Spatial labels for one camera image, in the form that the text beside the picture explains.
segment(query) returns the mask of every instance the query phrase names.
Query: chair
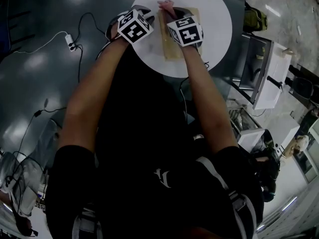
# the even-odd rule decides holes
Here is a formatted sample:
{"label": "chair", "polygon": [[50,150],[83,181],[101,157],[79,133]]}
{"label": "chair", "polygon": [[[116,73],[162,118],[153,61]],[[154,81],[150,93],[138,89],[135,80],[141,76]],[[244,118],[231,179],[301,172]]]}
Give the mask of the chair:
{"label": "chair", "polygon": [[28,35],[22,38],[19,38],[17,40],[12,41],[10,31],[17,27],[17,24],[14,24],[12,26],[9,26],[9,21],[29,14],[30,11],[24,11],[12,16],[8,16],[8,6],[9,6],[9,0],[1,0],[0,2],[0,62],[8,55],[14,53],[15,51],[19,50],[21,48],[17,47],[12,49],[12,45],[17,44],[19,42],[22,42],[24,40],[33,38],[35,35]]}

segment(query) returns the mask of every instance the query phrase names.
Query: electrical wire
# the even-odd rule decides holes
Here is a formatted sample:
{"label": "electrical wire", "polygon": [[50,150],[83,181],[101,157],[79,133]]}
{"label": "electrical wire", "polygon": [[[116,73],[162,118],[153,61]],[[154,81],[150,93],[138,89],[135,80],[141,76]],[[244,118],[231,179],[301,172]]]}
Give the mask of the electrical wire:
{"label": "electrical wire", "polygon": [[107,42],[107,43],[103,46],[103,48],[101,49],[101,51],[99,52],[99,54],[96,56],[95,60],[97,60],[97,59],[100,57],[100,55],[102,54],[102,52],[105,50],[105,48],[106,48],[109,44],[111,44],[111,42]]}
{"label": "electrical wire", "polygon": [[26,53],[26,54],[32,54],[32,53],[35,53],[35,52],[37,52],[39,49],[42,49],[44,46],[46,46],[47,44],[49,44],[57,35],[59,35],[59,34],[61,34],[61,33],[66,33],[66,35],[68,35],[68,33],[67,32],[65,32],[65,31],[60,31],[60,32],[58,32],[58,33],[56,33],[52,38],[51,38],[51,40],[49,40],[46,44],[44,44],[44,45],[42,45],[40,48],[37,48],[36,50],[34,50],[34,51],[32,51],[32,52],[28,52],[28,51],[15,51],[14,53]]}
{"label": "electrical wire", "polygon": [[179,85],[179,92],[181,93],[181,96],[184,100],[184,105],[185,105],[185,121],[187,122],[187,119],[188,119],[188,115],[187,115],[187,105],[186,105],[186,99],[185,99],[185,96],[184,96],[184,93],[183,91],[181,90],[181,87],[183,85],[183,83],[188,80],[189,77],[185,78],[184,80],[181,81],[180,85]]}
{"label": "electrical wire", "polygon": [[208,62],[204,62],[204,65],[206,66],[206,68],[209,68],[209,61]]}
{"label": "electrical wire", "polygon": [[[46,185],[47,185],[47,180],[46,180],[46,176],[45,176],[45,174],[44,174],[44,170],[42,169],[42,167],[41,167],[41,165],[34,159],[34,158],[31,158],[31,157],[26,157],[25,158],[25,160],[26,159],[31,159],[32,161],[34,161],[39,167],[40,167],[40,169],[42,170],[42,175],[44,175],[44,189],[43,189],[43,195],[42,195],[42,198],[41,198],[41,201],[43,200],[43,197],[44,197],[44,190],[45,190],[45,187],[46,187]],[[17,210],[17,213],[19,213],[19,209],[20,209],[20,205],[21,205],[21,202],[22,202],[22,198],[23,198],[23,195],[22,195],[22,192],[21,192],[21,186],[20,186],[20,183],[18,182],[18,186],[19,186],[19,189],[20,189],[20,200],[19,200],[19,204],[18,204],[18,210]]]}
{"label": "electrical wire", "polygon": [[79,25],[78,25],[78,36],[75,38],[74,43],[76,43],[76,42],[79,40],[80,36],[81,36],[80,25],[81,25],[81,22],[82,22],[83,17],[84,17],[85,15],[88,15],[88,14],[92,16],[96,29],[99,30],[103,35],[105,35],[105,34],[104,34],[104,31],[102,31],[102,30],[97,26],[93,14],[92,14],[91,12],[86,12],[86,13],[84,13],[84,14],[81,16],[81,18],[80,18]]}
{"label": "electrical wire", "polygon": [[[21,143],[20,143],[20,146],[19,146],[19,150],[18,150],[18,153],[20,152],[20,150],[21,150],[21,146],[22,146],[22,143],[23,143],[23,139],[24,139],[24,137],[25,137],[25,135],[26,135],[26,132],[28,131],[28,128],[30,127],[30,125],[31,125],[31,122],[32,122],[32,120],[33,120],[33,118],[35,117],[35,114],[33,114],[32,115],[32,117],[31,117],[31,120],[30,120],[30,122],[29,122],[29,125],[26,127],[26,130],[25,130],[25,132],[24,132],[24,135],[23,135],[23,137],[22,137],[22,140],[21,140]],[[13,168],[13,174],[12,174],[12,177],[13,177],[13,175],[15,174],[15,164],[16,164],[16,162],[14,162],[14,168]]]}
{"label": "electrical wire", "polygon": [[53,110],[53,111],[48,111],[48,110],[46,110],[46,109],[43,109],[43,110],[41,110],[41,111],[42,111],[42,112],[46,112],[46,113],[53,113],[53,112],[60,111],[60,110],[64,110],[64,109],[66,109],[66,107],[58,108],[58,109],[55,109],[55,110]]}
{"label": "electrical wire", "polygon": [[83,46],[82,44],[76,45],[77,48],[81,50],[81,57],[79,60],[79,69],[78,69],[78,83],[80,83],[80,71],[81,71],[81,61],[82,61],[82,56],[83,56]]}
{"label": "electrical wire", "polygon": [[265,113],[265,111],[266,111],[266,109],[264,109],[264,111],[263,111],[263,113],[262,114],[260,114],[260,115],[253,115],[254,117],[260,117],[261,115],[263,115],[264,113]]}

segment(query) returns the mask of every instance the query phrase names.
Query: white cabinet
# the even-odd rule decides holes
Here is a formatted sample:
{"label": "white cabinet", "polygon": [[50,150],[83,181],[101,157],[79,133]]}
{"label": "white cabinet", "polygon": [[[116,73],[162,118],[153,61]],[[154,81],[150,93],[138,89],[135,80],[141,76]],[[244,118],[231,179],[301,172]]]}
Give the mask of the white cabinet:
{"label": "white cabinet", "polygon": [[278,155],[284,152],[299,127],[300,125],[290,115],[279,116],[270,121],[267,129],[273,138],[275,150]]}
{"label": "white cabinet", "polygon": [[228,108],[238,144],[250,153],[265,130],[242,107]]}

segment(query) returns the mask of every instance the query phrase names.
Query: wooden board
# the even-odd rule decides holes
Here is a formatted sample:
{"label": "wooden board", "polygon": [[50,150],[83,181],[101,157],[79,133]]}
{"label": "wooden board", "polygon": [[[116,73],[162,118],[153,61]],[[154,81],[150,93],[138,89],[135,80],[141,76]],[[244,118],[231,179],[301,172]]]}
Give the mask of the wooden board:
{"label": "wooden board", "polygon": [[[198,23],[200,23],[199,18],[199,11],[197,8],[190,8],[186,7],[186,9],[190,10],[191,13],[193,13],[198,20]],[[166,26],[166,20],[164,16],[163,10],[158,11],[159,16],[159,23],[160,23],[160,31],[161,31],[161,38],[163,43],[163,51],[164,51],[164,57],[166,60],[176,60],[176,59],[183,59],[183,53],[180,50],[179,45],[173,41],[173,39],[169,35],[169,30]],[[201,47],[198,49],[199,54],[201,55]]]}

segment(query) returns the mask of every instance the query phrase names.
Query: black cable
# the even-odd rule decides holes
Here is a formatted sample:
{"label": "black cable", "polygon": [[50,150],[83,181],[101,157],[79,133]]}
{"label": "black cable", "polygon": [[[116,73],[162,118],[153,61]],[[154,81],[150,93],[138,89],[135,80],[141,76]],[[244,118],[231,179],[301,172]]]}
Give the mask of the black cable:
{"label": "black cable", "polygon": [[[60,111],[60,110],[63,110],[63,109],[66,109],[66,107],[58,108],[58,109],[55,109],[55,110],[53,110],[53,111],[48,111],[48,110],[46,110],[46,109],[36,111],[36,112],[32,115],[31,120],[30,120],[30,122],[29,122],[29,125],[27,126],[27,128],[26,128],[26,130],[25,130],[25,132],[24,132],[24,135],[23,135],[23,137],[22,137],[22,139],[21,139],[21,143],[20,143],[20,146],[19,146],[19,150],[13,152],[13,154],[17,152],[17,153],[21,153],[21,154],[23,154],[24,156],[26,156],[24,153],[20,152],[20,150],[21,150],[21,146],[22,146],[24,137],[25,137],[25,135],[26,135],[26,132],[28,131],[28,129],[29,129],[30,125],[31,125],[31,122],[32,122],[33,118],[36,118],[36,117],[40,116],[42,112],[53,113],[53,112]],[[32,159],[33,161],[35,161],[35,162],[40,166],[40,164],[39,164],[36,160],[34,160],[33,158],[31,158],[31,157],[29,157],[29,156],[26,156],[25,159],[27,159],[27,158]],[[14,162],[13,173],[12,173],[11,176],[8,175],[8,176],[6,177],[6,180],[7,180],[7,178],[10,178],[10,177],[13,178],[14,174],[16,173],[16,171],[17,171],[17,169],[19,168],[20,165],[21,165],[21,163],[19,163],[18,167],[16,168],[16,167],[15,167],[15,162]]]}
{"label": "black cable", "polygon": [[81,36],[80,25],[81,25],[81,22],[82,22],[83,17],[84,17],[85,15],[88,15],[88,14],[92,16],[92,18],[93,18],[93,20],[94,20],[94,24],[95,24],[96,29],[99,30],[99,31],[105,36],[105,32],[103,32],[101,29],[98,28],[93,14],[92,14],[91,12],[86,12],[86,13],[84,13],[84,14],[81,16],[81,18],[80,18],[79,25],[78,25],[78,36],[75,38],[74,43],[76,43],[77,40],[78,40],[78,39],[80,38],[80,36]]}
{"label": "black cable", "polygon": [[18,154],[20,153],[20,154],[22,154],[23,156],[27,157],[27,155],[25,155],[24,153],[22,153],[22,152],[20,152],[20,151],[17,151],[17,150],[16,150],[16,151],[14,151],[12,154],[14,155],[15,153],[18,153]]}
{"label": "black cable", "polygon": [[43,201],[44,194],[45,194],[45,188],[46,188],[46,186],[47,186],[47,183],[46,183],[46,176],[45,176],[45,174],[43,174],[43,175],[44,175],[44,178],[45,178],[45,184],[44,184],[44,188],[43,188],[43,195],[42,195],[41,201]]}
{"label": "black cable", "polygon": [[[263,113],[262,114],[264,114],[265,113],[265,111],[266,111],[266,109],[264,109],[264,111],[263,111]],[[258,115],[258,116],[256,116],[256,115],[253,115],[254,117],[260,117],[262,114],[260,114],[260,115]]]}
{"label": "black cable", "polygon": [[264,140],[261,138],[261,147],[258,151],[260,151],[263,146],[264,146]]}
{"label": "black cable", "polygon": [[21,150],[21,146],[22,146],[22,143],[23,143],[23,139],[24,139],[24,137],[25,137],[25,135],[26,135],[26,132],[28,131],[28,128],[29,128],[29,126],[31,125],[31,122],[32,122],[32,120],[33,120],[34,117],[37,117],[37,116],[36,116],[35,114],[33,114],[33,115],[32,115],[32,118],[31,118],[31,120],[30,120],[30,122],[29,122],[29,125],[26,127],[26,130],[25,130],[25,132],[24,132],[24,135],[23,135],[22,140],[21,140],[21,143],[20,143],[20,147],[19,147],[18,153],[19,153],[20,150]]}
{"label": "black cable", "polygon": [[41,110],[41,111],[42,111],[42,112],[46,112],[46,113],[53,113],[53,112],[60,111],[60,110],[64,110],[64,109],[66,109],[66,107],[62,107],[62,108],[59,108],[59,109],[55,109],[55,110],[53,110],[53,111],[48,111],[48,110],[46,110],[46,109],[43,109],[43,110]]}
{"label": "black cable", "polygon": [[107,43],[104,45],[104,47],[102,48],[102,50],[101,50],[101,51],[99,52],[99,54],[96,56],[95,60],[97,60],[97,59],[100,57],[101,53],[105,50],[105,48],[106,48],[109,44],[110,44],[110,42],[107,42]]}
{"label": "black cable", "polygon": [[82,61],[82,56],[83,56],[83,46],[82,44],[76,45],[77,48],[81,50],[81,57],[79,61],[79,69],[78,69],[78,83],[80,83],[80,71],[81,71],[81,61]]}
{"label": "black cable", "polygon": [[189,77],[187,77],[187,78],[185,78],[184,80],[181,81],[181,83],[180,83],[180,85],[179,85],[179,89],[178,89],[179,92],[181,93],[181,97],[183,98],[184,104],[185,104],[185,121],[186,121],[186,122],[187,122],[187,117],[188,117],[188,115],[187,115],[187,105],[186,105],[185,96],[184,96],[183,91],[181,90],[181,87],[182,87],[183,83],[184,83],[186,80],[188,80],[188,78],[189,78]]}

